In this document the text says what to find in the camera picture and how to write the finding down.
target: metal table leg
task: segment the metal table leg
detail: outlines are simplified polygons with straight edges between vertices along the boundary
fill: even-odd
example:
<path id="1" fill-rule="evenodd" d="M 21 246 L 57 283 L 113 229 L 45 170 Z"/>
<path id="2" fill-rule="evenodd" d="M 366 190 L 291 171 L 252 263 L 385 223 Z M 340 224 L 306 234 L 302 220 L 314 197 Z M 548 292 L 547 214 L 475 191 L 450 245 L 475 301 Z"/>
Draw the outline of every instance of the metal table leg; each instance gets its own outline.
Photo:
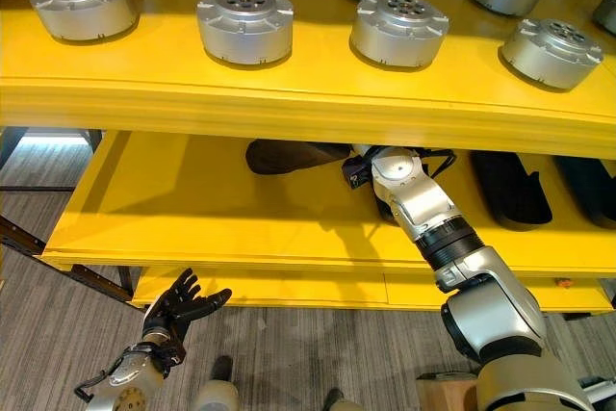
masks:
<path id="1" fill-rule="evenodd" d="M 89 288 L 94 289 L 98 293 L 114 298 L 115 300 L 119 300 L 120 302 L 128 302 L 133 298 L 133 288 L 130 280 L 130 274 L 128 273 L 128 267 L 122 267 L 122 270 L 118 268 L 118 271 L 120 272 L 120 279 L 122 280 L 121 286 L 117 285 L 110 279 L 101 276 L 96 271 L 84 267 L 83 265 L 73 265 L 70 271 L 55 269 L 51 265 L 36 257 L 37 255 L 42 254 L 45 249 L 46 242 L 40 240 L 36 236 L 28 233 L 23 228 L 20 228 L 10 220 L 7 220 L 1 216 L 0 238 L 2 239 L 2 244 L 19 252 L 21 255 L 47 267 L 48 269 L 78 281 Z"/>

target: black object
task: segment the black object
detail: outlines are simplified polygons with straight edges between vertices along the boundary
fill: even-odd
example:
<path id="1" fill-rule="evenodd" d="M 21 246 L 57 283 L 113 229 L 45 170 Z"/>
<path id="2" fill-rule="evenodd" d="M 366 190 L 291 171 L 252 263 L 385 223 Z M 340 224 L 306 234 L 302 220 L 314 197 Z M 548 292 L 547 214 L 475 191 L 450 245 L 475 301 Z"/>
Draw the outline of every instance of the black object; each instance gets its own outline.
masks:
<path id="1" fill-rule="evenodd" d="M 250 170 L 261 175 L 276 175 L 290 173 L 302 168 L 316 167 L 346 159 L 342 166 L 343 176 L 352 189 L 372 181 L 372 158 L 388 146 L 373 145 L 364 156 L 348 158 L 350 144 L 319 143 L 311 141 L 281 141 L 257 139 L 246 149 L 246 162 Z M 431 174 L 434 178 L 450 167 L 456 160 L 456 155 L 450 149 L 414 148 L 423 158 L 445 157 Z M 427 174 L 427 165 L 423 165 Z M 376 207 L 381 217 L 393 225 L 398 225 L 388 204 L 374 196 Z"/>
<path id="2" fill-rule="evenodd" d="M 528 337 L 512 336 L 484 346 L 479 352 L 479 359 L 486 364 L 508 355 L 541 356 L 541 347 Z"/>
<path id="3" fill-rule="evenodd" d="M 343 143 L 257 139 L 246 150 L 246 162 L 254 173 L 275 175 L 340 161 L 349 153 L 350 145 Z"/>
<path id="4" fill-rule="evenodd" d="M 500 225 L 520 231 L 552 220 L 539 172 L 526 174 L 517 154 L 471 151 L 471 162 L 488 209 Z"/>
<path id="5" fill-rule="evenodd" d="M 343 394 L 342 390 L 334 387 L 327 393 L 327 397 L 325 397 L 325 403 L 323 404 L 322 411 L 329 411 L 334 404 L 344 398 L 345 394 Z"/>
<path id="6" fill-rule="evenodd" d="M 483 241 L 461 217 L 452 218 L 426 231 L 415 244 L 435 271 L 483 247 Z"/>
<path id="7" fill-rule="evenodd" d="M 219 356 L 210 371 L 210 379 L 230 382 L 231 372 L 233 372 L 233 358 L 227 355 Z"/>
<path id="8" fill-rule="evenodd" d="M 616 177 L 598 159 L 554 156 L 583 213 L 602 228 L 616 228 Z"/>

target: robotic hand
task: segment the robotic hand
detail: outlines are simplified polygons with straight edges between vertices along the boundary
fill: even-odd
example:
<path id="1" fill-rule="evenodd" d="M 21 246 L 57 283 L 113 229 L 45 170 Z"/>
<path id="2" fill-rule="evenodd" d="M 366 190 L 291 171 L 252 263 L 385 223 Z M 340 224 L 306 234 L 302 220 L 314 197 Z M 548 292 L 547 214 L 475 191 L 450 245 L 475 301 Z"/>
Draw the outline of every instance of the robotic hand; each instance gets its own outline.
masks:
<path id="1" fill-rule="evenodd" d="M 75 388 L 89 411 L 145 409 L 170 369 L 184 361 L 183 342 L 191 321 L 207 317 L 231 297 L 229 289 L 208 297 L 196 296 L 201 289 L 196 282 L 193 271 L 185 270 L 145 313 L 141 341 L 127 347 L 106 371 Z M 98 395 L 85 392 L 104 380 L 105 387 Z"/>
<path id="2" fill-rule="evenodd" d="M 372 181 L 376 196 L 417 246 L 444 293 L 441 309 L 458 351 L 483 365 L 479 411 L 592 411 L 578 382 L 546 350 L 533 295 L 497 251 L 484 245 L 425 172 L 417 151 L 354 145 L 343 173 L 352 188 Z"/>

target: yellow shelf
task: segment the yellow shelf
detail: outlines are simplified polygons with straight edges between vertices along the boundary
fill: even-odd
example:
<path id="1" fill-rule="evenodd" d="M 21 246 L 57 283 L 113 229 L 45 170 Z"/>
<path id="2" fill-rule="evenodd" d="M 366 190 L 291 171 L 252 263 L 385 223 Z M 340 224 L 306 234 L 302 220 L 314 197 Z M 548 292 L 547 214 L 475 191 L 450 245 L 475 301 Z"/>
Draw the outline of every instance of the yellow shelf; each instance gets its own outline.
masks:
<path id="1" fill-rule="evenodd" d="M 244 160 L 248 142 L 109 132 L 43 259 L 58 267 L 429 272 L 404 233 L 381 220 L 372 189 L 349 189 L 341 162 L 255 175 Z M 466 152 L 439 183 L 520 275 L 613 277 L 616 233 L 580 214 L 550 157 L 522 159 L 540 172 L 552 206 L 553 221 L 537 230 L 508 231 L 491 219 Z"/>
<path id="2" fill-rule="evenodd" d="M 143 269 L 132 303 L 152 303 L 183 268 Z M 447 299 L 430 275 L 319 273 L 196 269 L 201 295 L 231 288 L 229 305 L 260 307 L 375 308 L 439 310 Z M 603 312 L 612 307 L 596 280 L 574 280 L 569 289 L 548 278 L 526 278 L 544 311 Z"/>
<path id="3" fill-rule="evenodd" d="M 0 125 L 94 127 L 315 141 L 438 145 L 616 159 L 616 40 L 590 22 L 600 0 L 540 0 L 532 13 L 595 38 L 603 64 L 570 92 L 540 90 L 499 62 L 517 19 L 470 0 L 428 0 L 451 30 L 434 63 L 396 72 L 348 47 L 352 0 L 291 0 L 280 65 L 214 62 L 197 0 L 136 0 L 139 27 L 101 44 L 51 39 L 28 0 L 2 2 Z"/>

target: gray carpet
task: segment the gray carpet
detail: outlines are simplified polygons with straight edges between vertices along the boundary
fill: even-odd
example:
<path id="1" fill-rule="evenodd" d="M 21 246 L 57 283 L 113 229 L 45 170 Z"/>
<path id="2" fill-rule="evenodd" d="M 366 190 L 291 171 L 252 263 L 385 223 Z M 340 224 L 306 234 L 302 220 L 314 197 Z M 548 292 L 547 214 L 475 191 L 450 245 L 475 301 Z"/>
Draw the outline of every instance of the gray carpet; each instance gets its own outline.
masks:
<path id="1" fill-rule="evenodd" d="M 3 185 L 75 184 L 87 146 L 20 145 Z M 67 193 L 4 193 L 3 214 L 47 238 Z M 141 314 L 3 248 L 0 410 L 83 410 L 75 384 L 139 339 Z M 577 376 L 616 375 L 616 315 L 548 317 L 552 349 Z M 319 410 L 333 386 L 368 410 L 418 410 L 414 378 L 474 365 L 436 313 L 226 308 L 194 323 L 184 365 L 150 410 L 188 409 L 221 354 L 235 359 L 245 410 Z"/>

